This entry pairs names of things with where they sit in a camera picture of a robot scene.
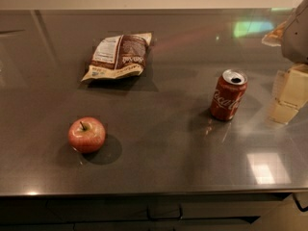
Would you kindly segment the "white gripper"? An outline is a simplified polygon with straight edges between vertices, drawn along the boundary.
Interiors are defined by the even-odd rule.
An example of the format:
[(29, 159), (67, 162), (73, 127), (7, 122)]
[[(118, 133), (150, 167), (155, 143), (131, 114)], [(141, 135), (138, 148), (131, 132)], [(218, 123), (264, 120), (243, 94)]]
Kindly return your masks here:
[(269, 105), (269, 118), (288, 124), (308, 102), (308, 0), (302, 0), (286, 22), (265, 34), (262, 43), (281, 45), (283, 57), (298, 63), (276, 73)]

